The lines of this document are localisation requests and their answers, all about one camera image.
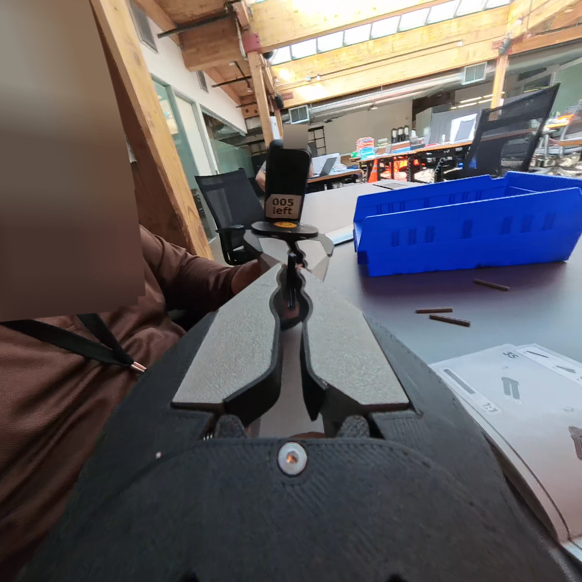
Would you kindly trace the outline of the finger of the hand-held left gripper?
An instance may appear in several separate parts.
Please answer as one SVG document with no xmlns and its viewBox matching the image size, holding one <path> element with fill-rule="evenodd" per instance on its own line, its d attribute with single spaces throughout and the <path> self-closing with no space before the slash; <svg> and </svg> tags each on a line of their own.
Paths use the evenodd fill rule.
<svg viewBox="0 0 582 582">
<path fill-rule="evenodd" d="M 245 252 L 258 260 L 262 270 L 269 270 L 282 263 L 282 241 L 260 236 L 253 231 L 245 231 L 243 236 Z"/>
<path fill-rule="evenodd" d="M 334 243 L 325 234 L 302 241 L 302 265 L 318 280 L 325 280 L 333 255 Z"/>
</svg>

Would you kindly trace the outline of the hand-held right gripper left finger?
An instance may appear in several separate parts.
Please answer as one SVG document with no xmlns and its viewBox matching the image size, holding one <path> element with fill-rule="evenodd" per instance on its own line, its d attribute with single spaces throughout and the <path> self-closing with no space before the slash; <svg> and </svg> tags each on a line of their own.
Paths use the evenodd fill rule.
<svg viewBox="0 0 582 582">
<path fill-rule="evenodd" d="M 237 416 L 249 426 L 277 402 L 281 390 L 282 264 L 246 287 L 215 314 L 172 406 Z"/>
</svg>

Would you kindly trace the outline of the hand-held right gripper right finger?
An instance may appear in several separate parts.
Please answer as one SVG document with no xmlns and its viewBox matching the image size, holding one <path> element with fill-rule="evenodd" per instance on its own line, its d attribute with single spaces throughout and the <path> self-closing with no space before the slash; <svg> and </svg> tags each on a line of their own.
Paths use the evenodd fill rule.
<svg viewBox="0 0 582 582">
<path fill-rule="evenodd" d="M 311 420 L 400 411 L 410 400 L 364 314 L 311 273 L 302 273 L 307 304 L 300 365 Z"/>
</svg>

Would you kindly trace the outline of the black lego axle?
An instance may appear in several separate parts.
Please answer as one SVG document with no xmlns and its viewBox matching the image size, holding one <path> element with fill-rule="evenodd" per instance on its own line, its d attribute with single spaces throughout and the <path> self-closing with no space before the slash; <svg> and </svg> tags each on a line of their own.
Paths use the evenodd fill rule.
<svg viewBox="0 0 582 582">
<path fill-rule="evenodd" d="M 290 321 L 299 317 L 301 304 L 297 298 L 300 289 L 299 279 L 300 266 L 294 266 L 293 269 L 288 266 L 285 276 L 285 299 L 283 301 L 282 319 Z"/>
</svg>

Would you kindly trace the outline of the person's left forearm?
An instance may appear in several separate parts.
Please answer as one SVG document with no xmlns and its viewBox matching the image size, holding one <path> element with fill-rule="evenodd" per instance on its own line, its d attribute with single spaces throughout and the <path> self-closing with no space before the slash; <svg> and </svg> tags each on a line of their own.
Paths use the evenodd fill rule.
<svg viewBox="0 0 582 582">
<path fill-rule="evenodd" d="M 147 278 L 163 295 L 165 311 L 189 311 L 201 319 L 226 304 L 232 296 L 233 266 L 195 256 L 140 226 Z"/>
</svg>

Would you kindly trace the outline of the lego instruction booklet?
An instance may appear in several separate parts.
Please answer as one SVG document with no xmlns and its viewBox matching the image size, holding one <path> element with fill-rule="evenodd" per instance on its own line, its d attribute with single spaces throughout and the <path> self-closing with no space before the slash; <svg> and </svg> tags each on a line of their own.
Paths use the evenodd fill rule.
<svg viewBox="0 0 582 582">
<path fill-rule="evenodd" d="M 430 365 L 481 427 L 505 475 L 581 563 L 581 363 L 536 344 Z"/>
</svg>

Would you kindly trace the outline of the person's left hand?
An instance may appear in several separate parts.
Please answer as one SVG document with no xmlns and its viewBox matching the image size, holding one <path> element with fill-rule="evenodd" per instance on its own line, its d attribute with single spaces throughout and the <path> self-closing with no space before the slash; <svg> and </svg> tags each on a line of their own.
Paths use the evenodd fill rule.
<svg viewBox="0 0 582 582">
<path fill-rule="evenodd" d="M 232 278 L 230 288 L 232 296 L 238 295 L 246 287 L 258 280 L 263 274 L 270 270 L 270 266 L 262 259 L 253 259 L 241 266 L 234 266 L 230 270 Z"/>
</svg>

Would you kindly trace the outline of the long wooden workbench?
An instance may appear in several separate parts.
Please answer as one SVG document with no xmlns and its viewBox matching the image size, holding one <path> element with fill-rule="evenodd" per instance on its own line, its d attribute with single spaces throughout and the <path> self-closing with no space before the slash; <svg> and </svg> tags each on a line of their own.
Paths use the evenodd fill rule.
<svg viewBox="0 0 582 582">
<path fill-rule="evenodd" d="M 472 141 L 446 142 L 427 147 L 398 148 L 369 158 L 353 158 L 357 168 L 367 181 L 368 165 L 375 159 L 382 164 L 381 180 L 415 182 L 418 172 L 426 169 L 436 171 L 438 167 L 451 162 L 455 165 L 468 153 Z"/>
</svg>

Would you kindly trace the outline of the blue plastic storage bin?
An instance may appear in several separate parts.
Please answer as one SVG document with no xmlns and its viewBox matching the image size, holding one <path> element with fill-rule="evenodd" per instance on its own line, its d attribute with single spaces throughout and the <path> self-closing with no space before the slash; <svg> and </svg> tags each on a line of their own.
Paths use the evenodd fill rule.
<svg viewBox="0 0 582 582">
<path fill-rule="evenodd" d="M 369 276 L 556 263 L 581 236 L 581 180 L 508 172 L 360 196 L 357 262 Z"/>
</svg>

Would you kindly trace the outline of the black mesh office chair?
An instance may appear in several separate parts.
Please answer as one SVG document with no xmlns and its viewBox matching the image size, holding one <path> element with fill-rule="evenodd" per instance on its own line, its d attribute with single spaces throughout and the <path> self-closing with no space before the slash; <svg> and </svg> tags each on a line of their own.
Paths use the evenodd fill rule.
<svg viewBox="0 0 582 582">
<path fill-rule="evenodd" d="M 528 172 L 559 87 L 557 83 L 484 109 L 462 167 L 443 171 L 442 180 Z"/>
</svg>

